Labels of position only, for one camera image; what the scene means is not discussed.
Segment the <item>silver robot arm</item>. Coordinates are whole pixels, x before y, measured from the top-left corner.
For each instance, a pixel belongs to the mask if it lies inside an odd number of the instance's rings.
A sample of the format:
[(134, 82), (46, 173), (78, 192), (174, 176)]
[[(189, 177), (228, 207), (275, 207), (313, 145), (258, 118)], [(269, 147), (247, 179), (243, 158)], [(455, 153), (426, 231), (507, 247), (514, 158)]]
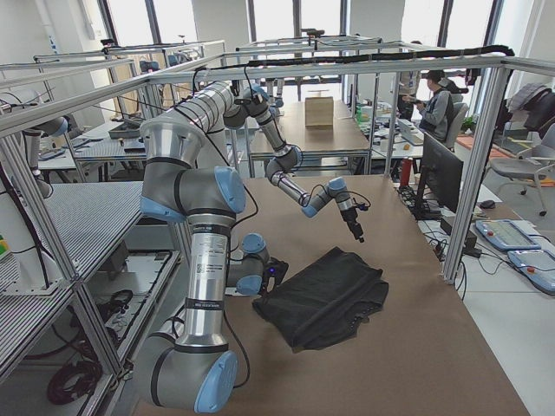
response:
[(160, 116), (174, 138), (197, 140), (199, 146), (212, 140), (212, 130), (219, 124), (234, 129), (247, 118), (257, 121), (274, 151), (265, 170), (266, 178), (295, 200), (309, 218), (335, 200), (343, 221), (354, 238), (362, 243), (363, 230), (356, 211), (364, 211), (368, 206), (353, 202), (342, 178), (332, 179), (317, 194), (307, 193), (293, 181), (290, 172), (300, 165), (302, 152), (282, 137), (265, 98), (253, 88), (239, 91), (232, 82), (215, 81)]
[(191, 232), (189, 284), (175, 318), (150, 334), (134, 363), (134, 387), (154, 405), (215, 413), (228, 401), (238, 357), (222, 333), (225, 289), (243, 283), (256, 293), (270, 256), (256, 250), (244, 265), (230, 265), (231, 228), (245, 209), (242, 179), (229, 166), (194, 165), (205, 135), (167, 114), (140, 128), (147, 148), (141, 211)]

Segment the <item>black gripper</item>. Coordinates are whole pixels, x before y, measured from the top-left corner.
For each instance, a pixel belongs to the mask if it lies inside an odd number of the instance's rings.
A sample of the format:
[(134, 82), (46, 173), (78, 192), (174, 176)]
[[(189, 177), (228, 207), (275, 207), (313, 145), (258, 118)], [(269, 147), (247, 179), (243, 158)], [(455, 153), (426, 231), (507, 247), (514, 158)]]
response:
[(268, 292), (268, 284), (273, 280), (273, 288), (279, 286), (285, 278), (289, 269), (289, 264), (285, 261), (278, 260), (275, 257), (270, 257), (269, 262), (265, 265), (262, 276), (262, 283), (260, 286), (260, 295)]
[(357, 203), (354, 199), (345, 199), (340, 203), (340, 213), (343, 221), (348, 226), (355, 240), (360, 243), (364, 242), (363, 229), (357, 218), (357, 211), (367, 211), (369, 205), (366, 203)]

